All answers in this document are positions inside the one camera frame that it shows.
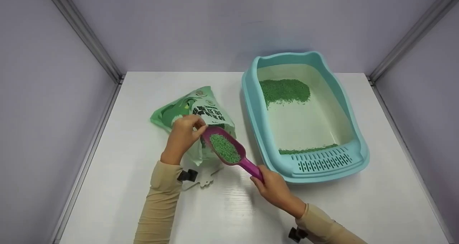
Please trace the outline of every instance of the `light blue litter box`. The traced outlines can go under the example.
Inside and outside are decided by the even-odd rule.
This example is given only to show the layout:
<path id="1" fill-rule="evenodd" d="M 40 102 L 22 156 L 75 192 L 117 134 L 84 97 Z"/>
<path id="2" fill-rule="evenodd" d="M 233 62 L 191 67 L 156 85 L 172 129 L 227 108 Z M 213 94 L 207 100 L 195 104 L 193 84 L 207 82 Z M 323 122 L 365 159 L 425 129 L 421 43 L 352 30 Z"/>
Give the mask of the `light blue litter box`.
<path id="1" fill-rule="evenodd" d="M 297 79 L 311 92 L 305 103 L 270 103 L 259 81 Z M 369 150 L 351 104 L 323 56 L 315 51 L 259 56 L 242 76 L 247 113 L 264 164 L 290 183 L 334 180 L 364 169 Z M 280 154 L 279 149 L 320 151 Z"/>

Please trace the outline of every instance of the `white table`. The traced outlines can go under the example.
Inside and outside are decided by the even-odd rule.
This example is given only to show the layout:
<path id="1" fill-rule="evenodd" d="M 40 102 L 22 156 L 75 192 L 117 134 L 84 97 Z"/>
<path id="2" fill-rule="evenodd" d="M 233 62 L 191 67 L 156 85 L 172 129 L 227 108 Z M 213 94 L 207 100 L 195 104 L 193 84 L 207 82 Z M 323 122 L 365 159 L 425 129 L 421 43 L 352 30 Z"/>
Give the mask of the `white table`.
<path id="1" fill-rule="evenodd" d="M 241 98 L 241 72 L 128 72 L 86 175 L 62 244 L 131 243 L 167 133 L 156 108 L 204 85 L 236 125 L 247 156 L 260 163 Z M 370 149 L 370 163 L 332 182 L 292 186 L 369 243 L 447 243 L 419 181 L 366 77 L 337 74 Z M 293 218 L 263 200 L 237 166 L 205 189 L 183 192 L 171 243 L 291 243 Z"/>

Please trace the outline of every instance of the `litter scoop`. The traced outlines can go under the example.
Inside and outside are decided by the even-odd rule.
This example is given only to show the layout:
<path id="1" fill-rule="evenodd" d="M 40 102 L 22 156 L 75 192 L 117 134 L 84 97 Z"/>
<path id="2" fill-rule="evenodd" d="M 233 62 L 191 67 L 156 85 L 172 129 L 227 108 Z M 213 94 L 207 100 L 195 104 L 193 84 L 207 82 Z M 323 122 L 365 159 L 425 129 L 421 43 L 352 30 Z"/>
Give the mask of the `litter scoop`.
<path id="1" fill-rule="evenodd" d="M 233 159 L 233 158 L 230 159 L 229 157 L 224 157 L 223 156 L 224 155 L 223 152 L 218 152 L 218 148 L 214 147 L 213 144 L 212 144 L 212 141 L 211 141 L 211 136 L 212 135 L 220 135 L 220 136 L 223 136 L 224 138 L 226 138 L 226 140 L 228 140 L 227 142 L 226 142 L 226 140 L 224 140 L 226 142 L 226 145 L 228 145 L 230 147 L 231 147 L 231 145 L 234 146 L 234 148 L 236 149 L 237 154 L 239 154 L 239 158 L 240 159 L 239 160 Z M 248 173 L 250 173 L 250 175 L 256 177 L 257 179 L 261 180 L 261 182 L 264 183 L 263 175 L 261 174 L 260 169 L 255 164 L 253 164 L 251 161 L 249 161 L 247 159 L 247 157 L 246 157 L 246 149 L 244 149 L 244 146 L 242 146 L 242 144 L 240 144 L 230 134 L 228 134 L 225 130 L 223 130 L 223 128 L 218 127 L 218 126 L 209 126 L 205 130 L 204 134 L 202 134 L 201 137 L 202 137 L 202 139 L 204 139 L 205 144 L 207 144 L 208 146 L 210 146 L 212 148 L 212 151 L 214 151 L 215 154 L 217 154 L 217 156 L 220 158 L 220 160 L 224 164 L 229 165 L 229 166 L 239 165 L 243 169 L 245 169 Z"/>

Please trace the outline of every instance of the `purple scoop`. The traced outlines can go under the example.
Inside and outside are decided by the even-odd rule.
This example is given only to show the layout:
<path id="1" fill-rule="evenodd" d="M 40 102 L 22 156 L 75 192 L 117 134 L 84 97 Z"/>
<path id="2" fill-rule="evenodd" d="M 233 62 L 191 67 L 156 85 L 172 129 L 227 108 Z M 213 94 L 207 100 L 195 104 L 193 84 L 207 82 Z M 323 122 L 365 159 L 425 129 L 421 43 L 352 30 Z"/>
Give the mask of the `purple scoop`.
<path id="1" fill-rule="evenodd" d="M 236 151 L 238 152 L 239 156 L 241 156 L 241 160 L 236 163 L 228 163 L 225 159 L 223 159 L 218 152 L 215 151 L 213 148 L 212 142 L 210 141 L 210 136 L 213 134 L 219 134 L 224 136 L 228 141 L 234 145 L 236 148 Z M 204 139 L 205 143 L 212 148 L 212 151 L 217 154 L 217 156 L 220 158 L 220 160 L 226 164 L 226 165 L 239 165 L 243 169 L 245 169 L 250 175 L 256 177 L 257 179 L 261 180 L 261 182 L 264 183 L 263 175 L 261 174 L 260 169 L 253 164 L 251 161 L 249 161 L 246 157 L 246 149 L 244 149 L 244 146 L 240 144 L 236 139 L 234 139 L 230 134 L 228 134 L 223 128 L 218 127 L 218 126 L 209 126 L 204 134 L 202 134 L 202 139 Z"/>

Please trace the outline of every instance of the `beige sleeve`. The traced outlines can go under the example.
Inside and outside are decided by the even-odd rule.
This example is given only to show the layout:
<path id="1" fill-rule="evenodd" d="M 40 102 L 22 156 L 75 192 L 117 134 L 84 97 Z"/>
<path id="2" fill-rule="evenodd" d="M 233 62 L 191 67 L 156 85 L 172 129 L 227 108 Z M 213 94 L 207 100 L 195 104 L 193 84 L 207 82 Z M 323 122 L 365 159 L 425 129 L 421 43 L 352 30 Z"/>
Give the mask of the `beige sleeve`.
<path id="1" fill-rule="evenodd" d="M 295 221 L 314 244 L 366 244 L 315 205 L 307 204 L 303 216 Z"/>
<path id="2" fill-rule="evenodd" d="M 151 187 L 137 226 L 134 244 L 168 244 L 182 183 L 182 167 L 161 161 L 151 175 Z"/>

